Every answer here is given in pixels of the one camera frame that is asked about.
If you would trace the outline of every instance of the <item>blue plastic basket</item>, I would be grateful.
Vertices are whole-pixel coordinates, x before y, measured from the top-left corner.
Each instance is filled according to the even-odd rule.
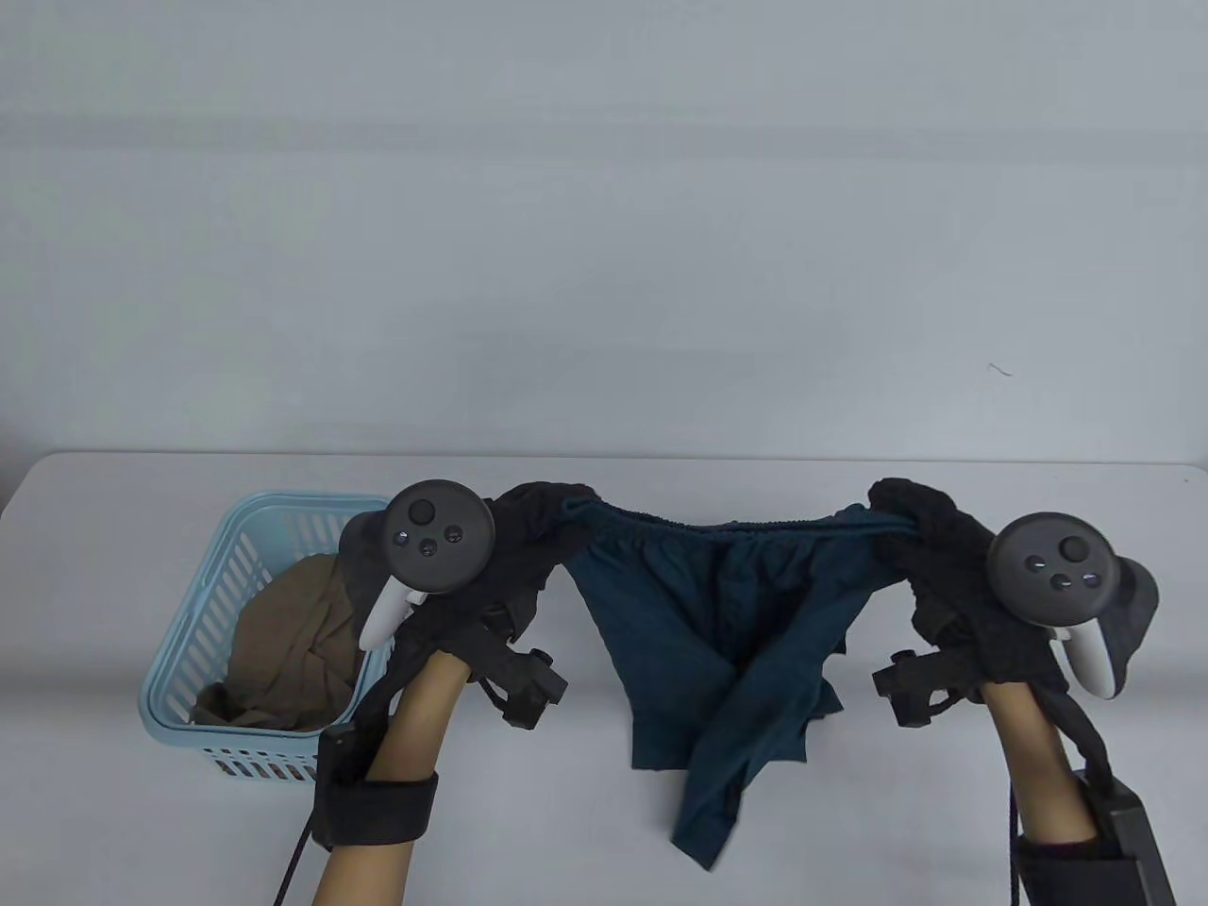
[[[336,553],[348,521],[387,503],[376,496],[278,493],[237,504],[210,542],[143,684],[139,716],[146,731],[161,743],[204,753],[230,777],[312,783],[319,731],[197,726],[188,715],[197,693],[226,675],[243,606],[303,557]],[[353,701],[339,720],[382,676],[387,657],[379,649],[364,658]]]

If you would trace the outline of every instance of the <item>hand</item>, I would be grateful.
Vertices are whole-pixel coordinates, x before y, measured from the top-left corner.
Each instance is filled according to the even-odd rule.
[[[488,498],[495,548],[487,565],[463,588],[417,606],[400,632],[439,641],[477,618],[509,641],[518,639],[536,615],[538,592],[553,568],[591,541],[586,525],[563,522],[563,504],[594,496],[586,484],[532,482]]]
[[[905,478],[878,481],[869,489],[869,503],[918,524],[918,538],[885,534],[876,545],[878,556],[910,581],[916,600],[911,622],[919,635],[940,649],[971,646],[986,680],[1069,689],[1047,631],[1016,617],[991,591],[989,529],[947,494]]]
[[[459,633],[484,625],[515,641],[536,615],[536,596],[553,568],[591,540],[582,524],[563,522],[563,505],[596,496],[583,484],[534,482],[512,488],[498,500],[487,500],[495,522],[495,547],[487,565],[469,585],[432,596],[399,626],[385,676],[358,707],[361,724],[373,722],[384,732],[390,698],[414,679],[434,651],[449,645]],[[362,513],[349,522],[339,541],[339,558],[353,612],[364,625],[389,576],[381,553],[381,513]]]

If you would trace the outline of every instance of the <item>gray wall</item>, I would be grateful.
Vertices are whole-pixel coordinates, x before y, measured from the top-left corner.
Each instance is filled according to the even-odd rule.
[[[7,0],[0,500],[62,448],[1202,461],[1206,48],[1172,0]]]

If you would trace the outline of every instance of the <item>white table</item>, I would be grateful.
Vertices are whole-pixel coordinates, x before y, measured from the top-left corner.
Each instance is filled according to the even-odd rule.
[[[14,906],[268,904],[309,788],[236,782],[139,724],[140,681],[211,533],[239,498],[389,495],[425,477],[483,494],[582,481],[685,522],[813,517],[884,475],[934,483],[992,528],[1041,509],[1100,527],[1157,576],[1163,604],[1125,696],[1091,703],[1146,800],[1183,902],[1208,889],[1208,476],[1186,466],[69,453],[0,517],[0,900]],[[474,690],[441,756],[410,902],[993,904],[1006,901],[1006,776],[985,713],[900,730],[870,674],[922,647],[904,586],[878,593],[827,663],[847,712],[808,765],[771,765],[707,873],[668,842],[674,774],[628,768],[628,708],[561,570],[524,644],[570,680],[534,733]],[[309,849],[290,902],[323,858]]]

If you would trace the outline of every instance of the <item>brown cloth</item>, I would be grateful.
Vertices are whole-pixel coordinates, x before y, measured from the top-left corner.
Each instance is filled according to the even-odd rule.
[[[226,680],[198,693],[193,722],[320,730],[348,708],[360,661],[336,558],[307,557],[244,606]]]

